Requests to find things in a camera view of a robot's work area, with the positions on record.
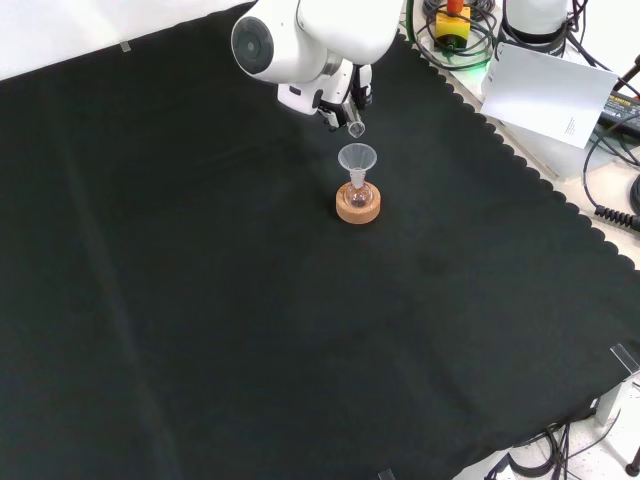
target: wooden stand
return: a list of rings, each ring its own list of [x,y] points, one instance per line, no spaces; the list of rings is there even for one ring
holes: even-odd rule
[[[374,220],[380,213],[380,192],[375,187],[367,182],[369,188],[373,192],[373,200],[366,207],[353,207],[344,201],[344,191],[349,184],[345,183],[340,187],[338,193],[336,193],[336,211],[341,219],[347,223],[354,225],[362,225],[363,223],[369,223]]]

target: glass funnel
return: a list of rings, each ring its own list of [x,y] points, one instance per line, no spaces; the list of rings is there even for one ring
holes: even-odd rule
[[[351,176],[351,183],[344,192],[347,205],[366,207],[373,201],[373,192],[364,177],[371,167],[376,164],[376,151],[364,143],[352,143],[340,150],[338,161]]]

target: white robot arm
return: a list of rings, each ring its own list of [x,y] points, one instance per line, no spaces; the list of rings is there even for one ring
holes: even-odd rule
[[[233,28],[240,67],[278,84],[278,100],[320,112],[331,128],[364,133],[360,111],[371,103],[371,64],[396,33],[403,0],[258,0]]]

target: black cloth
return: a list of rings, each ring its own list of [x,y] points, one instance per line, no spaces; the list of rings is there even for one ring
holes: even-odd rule
[[[623,379],[640,283],[398,37],[350,141],[233,10],[0,85],[0,472],[449,480]]]

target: white paper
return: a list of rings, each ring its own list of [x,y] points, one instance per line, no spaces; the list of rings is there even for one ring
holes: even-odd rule
[[[501,43],[481,113],[584,148],[618,77]]]

